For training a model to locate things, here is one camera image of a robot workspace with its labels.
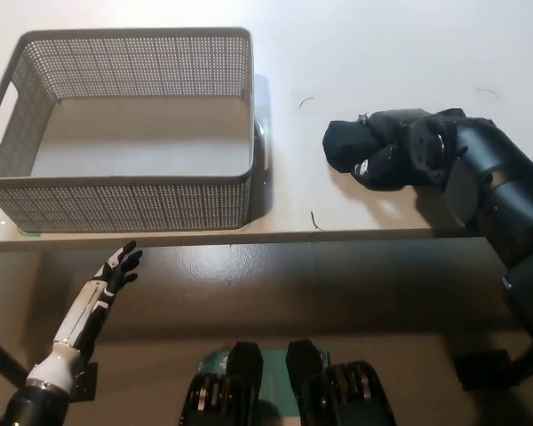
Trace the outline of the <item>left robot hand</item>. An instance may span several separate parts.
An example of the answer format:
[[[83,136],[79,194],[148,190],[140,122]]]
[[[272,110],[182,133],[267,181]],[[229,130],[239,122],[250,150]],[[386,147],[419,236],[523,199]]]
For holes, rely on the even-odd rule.
[[[136,241],[129,241],[119,248],[84,284],[54,337],[55,343],[79,351],[84,363],[94,352],[96,339],[116,294],[138,278],[133,270],[139,265],[143,252],[136,250],[136,245]]]

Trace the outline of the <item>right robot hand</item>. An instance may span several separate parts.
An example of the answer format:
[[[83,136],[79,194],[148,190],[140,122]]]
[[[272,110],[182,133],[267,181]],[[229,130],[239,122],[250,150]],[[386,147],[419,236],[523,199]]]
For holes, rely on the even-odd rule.
[[[412,165],[409,150],[409,126],[425,115],[422,109],[401,109],[360,117],[351,168],[354,179],[372,191],[431,185],[426,174]]]

